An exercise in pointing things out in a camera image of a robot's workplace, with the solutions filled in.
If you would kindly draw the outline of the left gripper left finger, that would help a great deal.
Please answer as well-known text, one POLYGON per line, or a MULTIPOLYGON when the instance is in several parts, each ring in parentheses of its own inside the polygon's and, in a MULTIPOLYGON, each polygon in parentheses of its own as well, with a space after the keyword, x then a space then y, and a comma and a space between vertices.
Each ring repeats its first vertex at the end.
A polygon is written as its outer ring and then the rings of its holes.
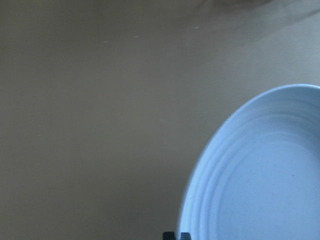
POLYGON ((166 231, 162 234, 162 240, 175 240, 174 231, 166 231))

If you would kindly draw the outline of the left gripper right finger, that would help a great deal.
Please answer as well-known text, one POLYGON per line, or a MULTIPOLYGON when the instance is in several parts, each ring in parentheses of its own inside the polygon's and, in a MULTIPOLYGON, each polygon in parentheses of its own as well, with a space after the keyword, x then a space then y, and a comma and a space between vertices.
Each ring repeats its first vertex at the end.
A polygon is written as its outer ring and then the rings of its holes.
POLYGON ((191 234, 189 232, 181 232, 180 240, 192 240, 191 234))

